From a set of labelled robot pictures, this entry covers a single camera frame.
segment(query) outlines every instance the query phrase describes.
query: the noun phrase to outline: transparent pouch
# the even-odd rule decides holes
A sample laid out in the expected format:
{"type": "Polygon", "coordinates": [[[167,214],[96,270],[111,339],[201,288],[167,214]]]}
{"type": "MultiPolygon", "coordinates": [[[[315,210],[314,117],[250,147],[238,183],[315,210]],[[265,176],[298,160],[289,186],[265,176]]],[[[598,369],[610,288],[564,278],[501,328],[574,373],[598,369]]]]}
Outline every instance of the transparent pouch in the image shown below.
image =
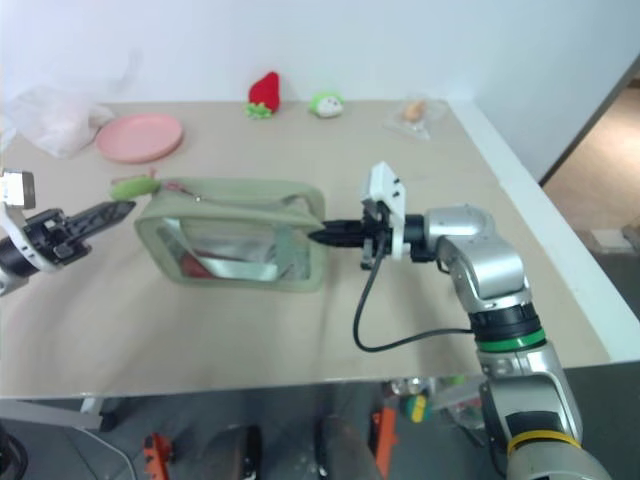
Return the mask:
{"type": "Polygon", "coordinates": [[[293,291],[320,286],[325,247],[307,236],[322,228],[324,199],[318,190],[265,180],[169,183],[181,189],[155,193],[136,230],[171,280],[293,291]]]}
{"type": "Polygon", "coordinates": [[[430,130],[446,113],[446,103],[421,95],[411,95],[396,105],[384,126],[422,140],[431,138],[430,130]]]}

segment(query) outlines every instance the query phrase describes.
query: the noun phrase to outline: table edge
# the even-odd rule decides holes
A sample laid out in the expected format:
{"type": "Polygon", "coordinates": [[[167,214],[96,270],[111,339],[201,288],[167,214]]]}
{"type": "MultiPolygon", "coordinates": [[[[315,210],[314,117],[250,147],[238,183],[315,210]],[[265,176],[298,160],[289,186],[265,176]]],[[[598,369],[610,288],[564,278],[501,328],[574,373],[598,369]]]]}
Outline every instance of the table edge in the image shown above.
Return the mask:
{"type": "Polygon", "coordinates": [[[639,360],[640,322],[549,197],[473,101],[450,100],[449,106],[573,293],[611,361],[639,360]]]}

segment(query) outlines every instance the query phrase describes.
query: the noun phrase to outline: green zipper pouch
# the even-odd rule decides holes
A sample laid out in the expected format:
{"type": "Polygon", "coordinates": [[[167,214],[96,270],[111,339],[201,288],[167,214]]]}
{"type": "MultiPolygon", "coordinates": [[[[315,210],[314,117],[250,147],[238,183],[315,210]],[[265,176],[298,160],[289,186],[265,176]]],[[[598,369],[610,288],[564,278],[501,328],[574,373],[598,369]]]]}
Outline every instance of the green zipper pouch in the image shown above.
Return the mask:
{"type": "Polygon", "coordinates": [[[162,183],[135,228],[174,282],[301,292],[320,287],[326,247],[307,237],[323,228],[319,190],[271,180],[162,183]]]}

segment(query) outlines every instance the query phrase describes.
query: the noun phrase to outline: yellow ring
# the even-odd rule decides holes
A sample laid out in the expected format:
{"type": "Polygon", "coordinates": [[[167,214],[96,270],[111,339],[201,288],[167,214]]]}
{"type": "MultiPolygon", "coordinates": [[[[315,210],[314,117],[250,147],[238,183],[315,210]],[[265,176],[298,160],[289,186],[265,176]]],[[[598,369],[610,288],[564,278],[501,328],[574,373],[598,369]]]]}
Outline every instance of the yellow ring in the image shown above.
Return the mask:
{"type": "Polygon", "coordinates": [[[529,440],[560,440],[561,442],[566,442],[569,445],[573,445],[577,448],[582,448],[580,443],[573,438],[571,435],[567,435],[566,433],[556,432],[554,430],[531,430],[530,432],[524,432],[519,435],[516,435],[509,441],[509,445],[507,446],[507,455],[511,455],[513,451],[523,442],[529,440]]]}

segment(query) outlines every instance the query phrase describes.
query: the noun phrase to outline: strawberry plush toy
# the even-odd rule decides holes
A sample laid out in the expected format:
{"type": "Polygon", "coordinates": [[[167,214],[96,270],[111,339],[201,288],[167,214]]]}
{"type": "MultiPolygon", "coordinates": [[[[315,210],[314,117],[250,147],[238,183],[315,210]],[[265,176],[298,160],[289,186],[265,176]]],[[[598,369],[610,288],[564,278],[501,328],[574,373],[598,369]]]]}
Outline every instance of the strawberry plush toy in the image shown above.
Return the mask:
{"type": "Polygon", "coordinates": [[[280,77],[269,72],[249,89],[247,115],[251,118],[269,118],[280,106],[280,77]]]}

